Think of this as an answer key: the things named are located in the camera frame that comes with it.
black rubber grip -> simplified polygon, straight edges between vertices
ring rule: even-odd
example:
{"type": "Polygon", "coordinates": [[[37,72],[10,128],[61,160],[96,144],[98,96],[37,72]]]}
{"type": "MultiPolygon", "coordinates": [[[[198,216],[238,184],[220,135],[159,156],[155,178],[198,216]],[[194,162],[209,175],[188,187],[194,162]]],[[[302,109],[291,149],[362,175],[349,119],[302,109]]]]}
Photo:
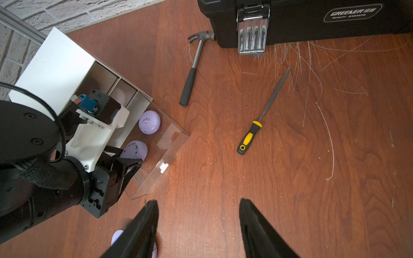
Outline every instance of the black rubber grip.
{"type": "Polygon", "coordinates": [[[191,98],[192,87],[194,86],[195,74],[197,73],[196,68],[191,68],[186,79],[185,86],[183,87],[181,99],[179,104],[183,107],[186,107],[189,103],[189,98],[191,98]]]}
{"type": "Polygon", "coordinates": [[[257,134],[257,132],[261,129],[260,126],[256,125],[256,124],[252,124],[251,128],[249,129],[249,132],[247,132],[247,134],[242,138],[240,144],[238,145],[237,148],[237,152],[241,155],[244,155],[247,150],[249,149],[249,147],[251,146],[252,140],[254,140],[255,135],[257,134]],[[247,135],[252,134],[252,138],[251,140],[247,143],[244,144],[244,140],[247,137],[247,135]]]}

yellow and black handle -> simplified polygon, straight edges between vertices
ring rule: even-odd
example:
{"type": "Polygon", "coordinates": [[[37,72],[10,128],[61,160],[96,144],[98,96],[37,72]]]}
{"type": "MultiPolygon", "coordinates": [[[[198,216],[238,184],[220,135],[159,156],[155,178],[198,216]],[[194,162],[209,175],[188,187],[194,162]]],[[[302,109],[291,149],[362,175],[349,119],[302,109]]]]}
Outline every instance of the yellow and black handle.
{"type": "Polygon", "coordinates": [[[241,143],[237,148],[237,152],[241,155],[244,155],[249,147],[251,146],[252,140],[254,139],[257,132],[261,129],[262,124],[258,121],[252,122],[252,126],[249,129],[249,132],[244,136],[241,143]]]}

claw hammer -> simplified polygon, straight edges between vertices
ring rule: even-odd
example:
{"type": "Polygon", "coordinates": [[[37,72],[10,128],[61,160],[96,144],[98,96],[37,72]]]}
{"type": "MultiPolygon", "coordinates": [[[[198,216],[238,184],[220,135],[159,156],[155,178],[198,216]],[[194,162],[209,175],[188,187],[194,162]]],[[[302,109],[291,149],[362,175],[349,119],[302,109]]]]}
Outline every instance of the claw hammer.
{"type": "Polygon", "coordinates": [[[183,87],[181,99],[179,100],[179,104],[184,107],[188,105],[189,98],[191,97],[192,87],[194,86],[195,74],[197,72],[197,65],[199,57],[201,56],[202,46],[209,39],[215,41],[215,35],[214,33],[208,33],[208,31],[201,31],[188,37],[189,43],[192,43],[197,39],[199,40],[197,53],[195,54],[194,63],[192,64],[192,68],[189,71],[185,86],[183,87]]]}

hammer head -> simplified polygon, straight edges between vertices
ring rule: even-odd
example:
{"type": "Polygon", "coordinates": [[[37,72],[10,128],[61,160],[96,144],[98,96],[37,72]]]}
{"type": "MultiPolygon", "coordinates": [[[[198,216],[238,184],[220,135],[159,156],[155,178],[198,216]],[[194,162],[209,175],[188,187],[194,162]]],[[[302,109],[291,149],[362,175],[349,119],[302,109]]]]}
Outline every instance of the hammer head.
{"type": "Polygon", "coordinates": [[[207,41],[207,40],[212,40],[215,41],[215,34],[212,33],[208,33],[208,31],[200,31],[198,33],[195,33],[194,35],[191,35],[188,37],[189,43],[194,42],[195,40],[202,40],[202,41],[207,41]]]}

blue connector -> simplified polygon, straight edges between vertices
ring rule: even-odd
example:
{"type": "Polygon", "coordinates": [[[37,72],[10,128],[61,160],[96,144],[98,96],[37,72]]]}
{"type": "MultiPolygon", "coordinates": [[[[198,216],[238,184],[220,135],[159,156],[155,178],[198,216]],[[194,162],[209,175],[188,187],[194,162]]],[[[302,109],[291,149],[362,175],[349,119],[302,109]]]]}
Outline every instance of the blue connector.
{"type": "Polygon", "coordinates": [[[82,94],[79,96],[79,99],[82,100],[82,102],[80,102],[78,104],[79,107],[86,109],[89,112],[93,112],[95,107],[96,107],[96,101],[89,98],[88,96],[86,96],[85,94],[82,94]]]}

